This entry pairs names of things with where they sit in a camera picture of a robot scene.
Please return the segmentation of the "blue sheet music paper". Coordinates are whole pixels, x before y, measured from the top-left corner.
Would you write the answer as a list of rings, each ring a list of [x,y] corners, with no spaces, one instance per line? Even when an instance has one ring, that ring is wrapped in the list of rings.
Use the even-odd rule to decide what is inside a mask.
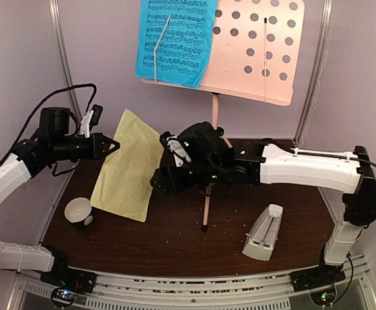
[[[135,76],[198,88],[213,42],[216,1],[142,1]]]

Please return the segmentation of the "pink music stand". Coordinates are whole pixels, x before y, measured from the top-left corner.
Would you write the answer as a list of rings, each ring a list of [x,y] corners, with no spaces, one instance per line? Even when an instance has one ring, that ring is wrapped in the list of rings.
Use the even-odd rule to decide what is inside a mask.
[[[220,95],[289,106],[297,69],[303,1],[216,1],[211,56],[198,88],[213,97],[217,125]],[[141,78],[144,82],[188,88]]]

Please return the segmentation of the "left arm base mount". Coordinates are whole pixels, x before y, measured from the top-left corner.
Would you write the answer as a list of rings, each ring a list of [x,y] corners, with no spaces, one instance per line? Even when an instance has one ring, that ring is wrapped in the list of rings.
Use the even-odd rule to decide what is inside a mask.
[[[92,293],[96,284],[96,273],[68,268],[57,274],[55,271],[38,271],[40,280],[54,286],[50,293],[50,301],[57,309],[72,306],[79,295]]]

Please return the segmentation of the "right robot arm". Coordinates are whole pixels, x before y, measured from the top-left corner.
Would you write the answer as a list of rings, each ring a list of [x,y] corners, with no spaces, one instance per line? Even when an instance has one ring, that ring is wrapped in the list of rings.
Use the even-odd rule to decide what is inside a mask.
[[[326,285],[337,275],[337,266],[360,236],[376,220],[376,179],[367,150],[321,152],[286,148],[273,139],[231,146],[221,127],[195,123],[175,136],[159,141],[174,163],[157,168],[151,186],[162,194],[179,194],[210,184],[295,184],[322,187],[342,193],[344,213],[324,247],[322,263],[312,278]]]

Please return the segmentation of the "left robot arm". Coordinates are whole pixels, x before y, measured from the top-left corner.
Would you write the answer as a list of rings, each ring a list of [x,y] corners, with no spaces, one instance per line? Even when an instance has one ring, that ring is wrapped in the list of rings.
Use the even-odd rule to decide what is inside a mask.
[[[57,169],[61,161],[101,160],[120,148],[120,143],[91,130],[103,112],[94,105],[78,121],[69,108],[41,110],[39,127],[30,139],[18,141],[0,164],[0,205],[16,189],[35,178],[45,167]],[[0,269],[48,273],[61,287],[74,281],[74,272],[56,250],[44,246],[0,242]]]

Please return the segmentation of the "yellow paper sheet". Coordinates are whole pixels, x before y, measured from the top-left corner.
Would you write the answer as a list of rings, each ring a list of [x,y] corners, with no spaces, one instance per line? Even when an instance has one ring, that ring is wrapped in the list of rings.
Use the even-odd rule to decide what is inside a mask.
[[[120,148],[108,155],[90,197],[91,206],[145,222],[152,194],[150,179],[160,166],[160,134],[132,111],[124,110],[114,140]]]

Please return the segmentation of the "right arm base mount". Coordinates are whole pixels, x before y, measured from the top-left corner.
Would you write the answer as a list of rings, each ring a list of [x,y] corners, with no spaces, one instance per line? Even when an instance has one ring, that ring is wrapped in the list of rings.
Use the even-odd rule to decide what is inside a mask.
[[[335,284],[346,279],[342,267],[319,265],[290,274],[294,292],[309,291],[311,301],[319,307],[327,307],[337,300]]]

